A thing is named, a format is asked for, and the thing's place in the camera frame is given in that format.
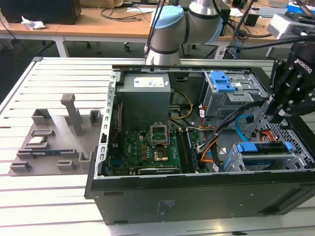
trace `aluminum extrusion table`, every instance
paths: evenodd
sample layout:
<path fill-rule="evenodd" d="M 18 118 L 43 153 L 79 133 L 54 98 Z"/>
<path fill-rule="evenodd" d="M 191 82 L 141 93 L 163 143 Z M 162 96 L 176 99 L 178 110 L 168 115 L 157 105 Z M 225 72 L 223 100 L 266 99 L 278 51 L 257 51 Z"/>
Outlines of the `aluminum extrusion table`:
<path fill-rule="evenodd" d="M 315 198 L 283 216 L 106 226 L 93 200 L 85 200 L 87 175 L 9 177 L 7 173 L 36 108 L 65 115 L 64 92 L 74 93 L 82 115 L 104 108 L 112 65 L 143 64 L 142 59 L 43 58 L 33 61 L 0 106 L 0 235 L 159 236 L 159 235 L 314 235 Z M 182 60 L 182 64 L 234 64 L 262 67 L 267 60 Z M 311 126 L 312 115 L 305 117 Z"/>

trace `blue latch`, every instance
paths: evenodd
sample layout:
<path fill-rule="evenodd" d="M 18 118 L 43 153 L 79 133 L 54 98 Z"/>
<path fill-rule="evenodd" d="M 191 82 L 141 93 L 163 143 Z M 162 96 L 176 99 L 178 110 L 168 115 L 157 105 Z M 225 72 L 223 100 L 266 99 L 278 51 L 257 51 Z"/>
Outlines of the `blue latch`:
<path fill-rule="evenodd" d="M 244 152 L 244 149 L 241 144 L 236 145 L 239 152 Z"/>
<path fill-rule="evenodd" d="M 223 71 L 211 71 L 210 80 L 216 86 L 217 92 L 235 91 L 235 87 L 230 83 L 230 78 Z"/>
<path fill-rule="evenodd" d="M 290 142 L 285 142 L 284 145 L 289 153 L 293 152 L 293 146 Z"/>
<path fill-rule="evenodd" d="M 258 149 L 254 143 L 245 142 L 245 143 L 238 143 L 236 145 L 239 152 L 257 152 Z"/>

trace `cpu chip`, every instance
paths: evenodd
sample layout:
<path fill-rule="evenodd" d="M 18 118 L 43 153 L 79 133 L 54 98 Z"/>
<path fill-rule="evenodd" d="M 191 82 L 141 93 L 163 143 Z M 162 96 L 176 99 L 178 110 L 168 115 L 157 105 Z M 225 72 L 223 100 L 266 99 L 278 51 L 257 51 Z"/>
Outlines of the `cpu chip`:
<path fill-rule="evenodd" d="M 168 148 L 156 147 L 153 149 L 154 161 L 168 161 Z"/>

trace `small circuit board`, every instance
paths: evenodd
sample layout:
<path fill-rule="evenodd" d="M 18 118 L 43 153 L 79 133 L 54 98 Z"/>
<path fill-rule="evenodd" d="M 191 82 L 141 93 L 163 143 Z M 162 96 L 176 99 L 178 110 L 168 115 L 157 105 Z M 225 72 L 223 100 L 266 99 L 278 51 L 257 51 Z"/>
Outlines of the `small circuit board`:
<path fill-rule="evenodd" d="M 177 132 L 178 130 L 169 131 L 168 145 L 152 146 L 150 130 L 127 131 L 123 153 L 111 157 L 109 170 L 112 175 L 137 175 L 143 168 L 178 169 L 179 173 L 182 173 Z M 161 134 L 157 131 L 154 136 L 163 137 L 164 131 L 161 130 Z M 192 146 L 195 148 L 198 143 L 198 133 L 191 132 Z"/>

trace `label sticker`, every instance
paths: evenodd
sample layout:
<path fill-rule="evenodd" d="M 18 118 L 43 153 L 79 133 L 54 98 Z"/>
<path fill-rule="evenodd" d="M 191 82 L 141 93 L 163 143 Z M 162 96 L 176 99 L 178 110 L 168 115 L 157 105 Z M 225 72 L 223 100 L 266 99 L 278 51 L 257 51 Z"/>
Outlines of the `label sticker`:
<path fill-rule="evenodd" d="M 219 168 L 218 168 L 218 166 L 217 166 L 215 163 L 213 163 L 212 168 L 213 168 L 213 170 L 214 170 L 215 172 L 219 172 Z"/>
<path fill-rule="evenodd" d="M 226 148 L 221 148 L 219 154 L 226 154 Z"/>
<path fill-rule="evenodd" d="M 231 83 L 233 87 L 241 87 L 241 83 L 237 82 L 237 83 Z"/>
<path fill-rule="evenodd" d="M 205 111 L 204 110 L 200 110 L 200 117 L 204 118 L 205 117 Z"/>
<path fill-rule="evenodd" d="M 44 153 L 44 152 L 32 152 L 31 154 L 32 155 L 41 155 L 41 156 L 46 155 L 46 153 Z"/>
<path fill-rule="evenodd" d="M 133 80 L 135 88 L 160 88 L 164 87 L 163 77 L 136 77 Z"/>

